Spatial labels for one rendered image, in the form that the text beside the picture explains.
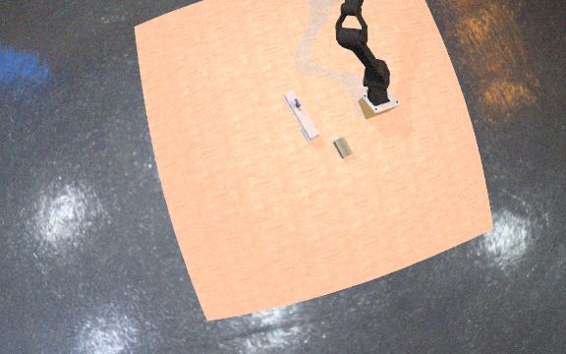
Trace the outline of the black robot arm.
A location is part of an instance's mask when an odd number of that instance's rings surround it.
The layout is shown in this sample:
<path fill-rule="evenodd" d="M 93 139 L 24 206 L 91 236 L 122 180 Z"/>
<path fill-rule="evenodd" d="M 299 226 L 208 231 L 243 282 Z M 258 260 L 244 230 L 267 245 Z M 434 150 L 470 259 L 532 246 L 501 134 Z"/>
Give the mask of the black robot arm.
<path fill-rule="evenodd" d="M 368 100 L 374 105 L 390 102 L 387 89 L 390 84 L 390 71 L 384 60 L 376 59 L 368 47 L 368 25 L 362 16 L 365 0 L 345 0 L 341 4 L 341 15 L 336 21 L 335 31 L 337 43 L 345 49 L 353 51 L 366 67 L 363 85 L 368 87 Z M 362 29 L 343 27 L 347 16 L 356 17 Z"/>

